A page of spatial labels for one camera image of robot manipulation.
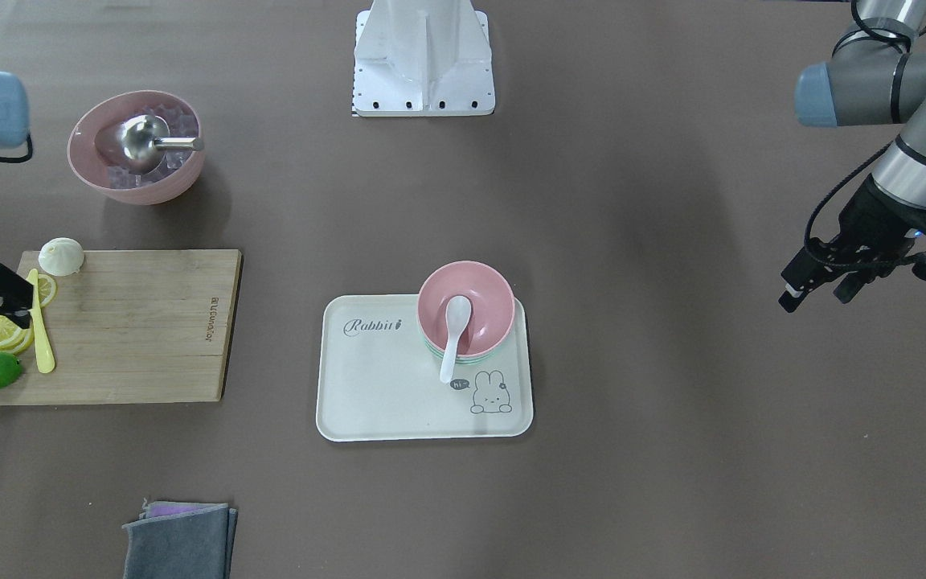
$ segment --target lemon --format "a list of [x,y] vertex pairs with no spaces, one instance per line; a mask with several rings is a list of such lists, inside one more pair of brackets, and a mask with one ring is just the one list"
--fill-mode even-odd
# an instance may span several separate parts
[[47,306],[55,297],[55,279],[43,273],[38,274],[38,294],[41,296],[41,307]]
[[12,355],[21,355],[23,351],[31,347],[31,344],[34,343],[34,331],[28,327],[26,330],[21,330],[21,338],[19,338],[18,344],[12,347],[0,347],[0,351],[6,353],[11,353]]
[[23,330],[16,326],[9,318],[0,315],[0,348],[8,349],[23,340]]

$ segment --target gray cloth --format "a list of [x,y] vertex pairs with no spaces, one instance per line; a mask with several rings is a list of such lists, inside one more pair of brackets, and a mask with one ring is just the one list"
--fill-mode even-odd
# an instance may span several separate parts
[[124,525],[124,579],[227,579],[238,510],[226,503],[171,503],[143,507]]

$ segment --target stainless steel scoop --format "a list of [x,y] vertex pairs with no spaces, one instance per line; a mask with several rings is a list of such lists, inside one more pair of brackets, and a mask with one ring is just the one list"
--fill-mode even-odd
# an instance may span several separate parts
[[199,137],[171,137],[170,127],[154,114],[140,114],[118,125],[102,129],[95,147],[106,161],[125,167],[133,175],[144,175],[162,162],[168,150],[202,150]]

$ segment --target white spoon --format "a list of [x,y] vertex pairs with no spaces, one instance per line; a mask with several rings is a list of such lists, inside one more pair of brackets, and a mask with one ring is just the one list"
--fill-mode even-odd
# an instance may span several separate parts
[[445,356],[441,358],[441,383],[448,384],[453,381],[453,369],[456,367],[456,348],[459,347],[460,336],[470,323],[470,300],[466,296],[453,296],[445,307],[445,327],[449,330],[449,341],[445,344]]

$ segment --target rabbit cartoon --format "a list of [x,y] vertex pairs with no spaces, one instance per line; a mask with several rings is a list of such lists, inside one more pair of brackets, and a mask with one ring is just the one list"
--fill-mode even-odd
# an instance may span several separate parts
[[510,406],[510,391],[506,389],[506,380],[499,370],[477,372],[473,378],[473,387],[473,406],[470,412],[481,414],[510,412],[514,409]]

